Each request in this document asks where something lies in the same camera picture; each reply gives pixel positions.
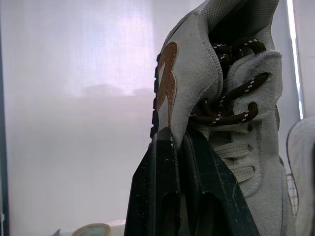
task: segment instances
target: white wall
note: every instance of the white wall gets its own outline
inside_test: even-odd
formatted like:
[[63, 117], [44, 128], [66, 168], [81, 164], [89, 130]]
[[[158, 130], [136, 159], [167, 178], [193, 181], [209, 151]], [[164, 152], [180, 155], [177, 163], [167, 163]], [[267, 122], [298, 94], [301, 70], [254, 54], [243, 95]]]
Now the white wall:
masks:
[[[125, 219], [150, 141], [156, 55], [202, 1], [1, 0], [12, 236]], [[298, 108], [284, 0], [273, 33], [285, 156]]]
[[306, 117], [315, 117], [315, 1], [293, 0], [300, 80]]

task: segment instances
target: white shoelace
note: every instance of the white shoelace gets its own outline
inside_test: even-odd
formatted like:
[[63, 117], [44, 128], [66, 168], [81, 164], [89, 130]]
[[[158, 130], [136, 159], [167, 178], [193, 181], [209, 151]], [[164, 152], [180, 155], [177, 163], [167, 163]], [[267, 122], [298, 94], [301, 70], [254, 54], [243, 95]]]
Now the white shoelace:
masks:
[[[248, 133], [247, 125], [227, 125], [211, 128], [211, 131], [232, 131]], [[237, 164], [237, 160], [246, 157], [249, 153], [249, 144], [240, 141], [233, 141], [214, 148], [214, 151], [220, 156], [224, 163], [235, 175], [239, 183], [250, 179], [254, 175], [252, 165]]]

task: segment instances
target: brown logo patch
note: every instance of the brown logo patch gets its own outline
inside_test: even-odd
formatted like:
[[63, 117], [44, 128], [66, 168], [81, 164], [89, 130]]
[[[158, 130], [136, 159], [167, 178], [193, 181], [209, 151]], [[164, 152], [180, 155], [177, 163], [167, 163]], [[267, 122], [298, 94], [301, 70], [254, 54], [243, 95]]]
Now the brown logo patch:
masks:
[[164, 67], [161, 84], [157, 91], [157, 110], [160, 109], [165, 98], [168, 101], [168, 126], [171, 125], [171, 117], [176, 95], [176, 79], [173, 73], [174, 63], [177, 57], [178, 47], [175, 42], [169, 43], [161, 54], [158, 63], [158, 73]]

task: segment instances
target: sneaker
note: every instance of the sneaker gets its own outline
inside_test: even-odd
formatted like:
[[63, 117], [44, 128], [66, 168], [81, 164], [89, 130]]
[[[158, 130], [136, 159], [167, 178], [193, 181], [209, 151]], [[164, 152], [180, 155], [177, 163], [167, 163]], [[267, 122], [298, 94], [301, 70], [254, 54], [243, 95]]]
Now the sneaker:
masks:
[[295, 235], [278, 154], [281, 54], [271, 22], [278, 0], [207, 0], [168, 35], [156, 69], [151, 136], [187, 124], [235, 174], [261, 236]]
[[315, 118], [298, 122], [287, 139], [287, 155], [298, 193], [296, 228], [299, 236], [313, 236], [315, 225]]
[[157, 58], [151, 138], [170, 127], [178, 149], [194, 106], [221, 95], [223, 74], [210, 39], [232, 43], [254, 36], [274, 48], [271, 22], [278, 1], [207, 0], [176, 25]]

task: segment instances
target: speckled shoelace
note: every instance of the speckled shoelace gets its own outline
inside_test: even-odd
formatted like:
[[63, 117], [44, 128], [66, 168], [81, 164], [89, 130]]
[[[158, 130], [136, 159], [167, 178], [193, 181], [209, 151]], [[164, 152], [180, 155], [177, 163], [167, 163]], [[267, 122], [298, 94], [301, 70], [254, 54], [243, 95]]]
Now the speckled shoelace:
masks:
[[[243, 48], [250, 48], [256, 55], [266, 51], [265, 45], [260, 40], [254, 38], [238, 40], [232, 46], [218, 43], [213, 43], [212, 46], [221, 64], [223, 79], [226, 78], [232, 64], [244, 56]], [[201, 112], [199, 114], [192, 113], [189, 120], [197, 123], [205, 123], [210, 126], [220, 126], [246, 123], [254, 119], [258, 114], [256, 103], [250, 103], [246, 111], [237, 115], [233, 113], [233, 109], [230, 105], [236, 98], [259, 88], [267, 79], [268, 73], [262, 73], [221, 96], [220, 99], [213, 104], [208, 104], [207, 100], [202, 100], [199, 104]]]

